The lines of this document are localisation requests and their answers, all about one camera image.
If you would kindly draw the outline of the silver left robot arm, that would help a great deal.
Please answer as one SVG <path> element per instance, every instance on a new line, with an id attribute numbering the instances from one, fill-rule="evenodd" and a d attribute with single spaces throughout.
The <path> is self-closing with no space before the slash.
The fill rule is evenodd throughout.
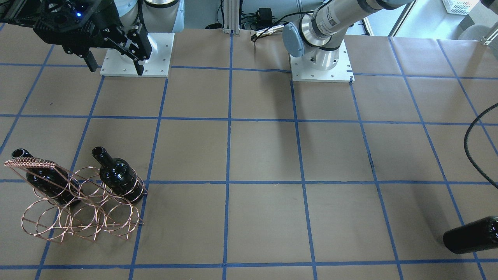
<path id="1" fill-rule="evenodd" d="M 371 14 L 394 10 L 409 0 L 328 0 L 311 15 L 285 25 L 282 38 L 289 55 L 308 59 L 320 71 L 333 69 L 347 29 Z"/>

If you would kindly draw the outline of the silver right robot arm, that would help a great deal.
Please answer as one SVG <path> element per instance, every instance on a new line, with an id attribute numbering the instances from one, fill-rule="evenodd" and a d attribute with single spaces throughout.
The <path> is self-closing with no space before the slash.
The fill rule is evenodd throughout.
<path id="1" fill-rule="evenodd" d="M 151 34 L 181 32 L 183 9 L 182 0 L 43 0 L 33 30 L 80 57 L 91 72 L 98 67 L 91 49 L 114 49 L 141 76 L 156 57 Z"/>

